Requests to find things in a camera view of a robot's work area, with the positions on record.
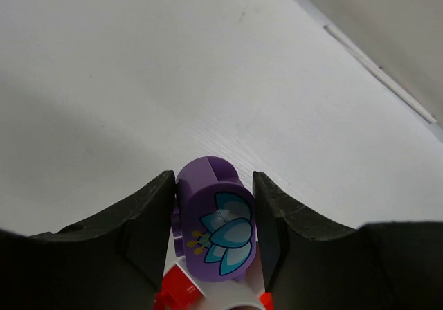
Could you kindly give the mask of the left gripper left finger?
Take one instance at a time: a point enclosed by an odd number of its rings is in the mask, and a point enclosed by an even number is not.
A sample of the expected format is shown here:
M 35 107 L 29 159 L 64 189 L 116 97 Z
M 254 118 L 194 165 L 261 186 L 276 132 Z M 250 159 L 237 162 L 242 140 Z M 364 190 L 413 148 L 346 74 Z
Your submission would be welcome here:
M 57 233 L 1 232 L 2 309 L 151 309 L 161 288 L 175 177 Z

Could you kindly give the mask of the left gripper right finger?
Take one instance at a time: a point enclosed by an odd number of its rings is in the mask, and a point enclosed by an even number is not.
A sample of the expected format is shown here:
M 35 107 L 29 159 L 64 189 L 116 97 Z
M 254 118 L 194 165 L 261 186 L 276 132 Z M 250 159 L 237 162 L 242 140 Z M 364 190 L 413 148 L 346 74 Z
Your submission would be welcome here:
M 442 224 L 350 228 L 253 173 L 264 287 L 276 309 L 441 309 Z

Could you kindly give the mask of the red lego brick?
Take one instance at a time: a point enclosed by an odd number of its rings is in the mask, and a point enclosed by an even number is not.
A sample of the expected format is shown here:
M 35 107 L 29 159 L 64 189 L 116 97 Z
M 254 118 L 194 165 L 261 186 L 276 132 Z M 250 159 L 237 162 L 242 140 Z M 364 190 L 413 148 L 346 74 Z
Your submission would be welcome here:
M 182 268 L 174 264 L 163 276 L 161 290 L 155 295 L 153 310 L 187 310 L 203 297 Z

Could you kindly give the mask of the purple lego butterfly piece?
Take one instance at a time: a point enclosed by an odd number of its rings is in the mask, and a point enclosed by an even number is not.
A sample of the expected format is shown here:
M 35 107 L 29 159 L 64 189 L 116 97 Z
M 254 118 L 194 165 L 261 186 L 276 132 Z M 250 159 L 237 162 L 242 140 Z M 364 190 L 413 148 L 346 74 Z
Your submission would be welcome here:
M 255 218 L 255 199 L 228 161 L 204 156 L 178 173 L 172 232 L 175 253 L 191 276 L 244 279 L 257 249 Z

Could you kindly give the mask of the orange round lego piece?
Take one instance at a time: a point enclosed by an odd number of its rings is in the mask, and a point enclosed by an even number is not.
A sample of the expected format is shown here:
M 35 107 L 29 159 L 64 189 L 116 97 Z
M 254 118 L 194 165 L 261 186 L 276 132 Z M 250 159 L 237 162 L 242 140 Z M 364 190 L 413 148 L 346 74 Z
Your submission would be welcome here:
M 260 302 L 266 310 L 274 310 L 272 295 L 269 292 L 264 292 L 260 296 Z

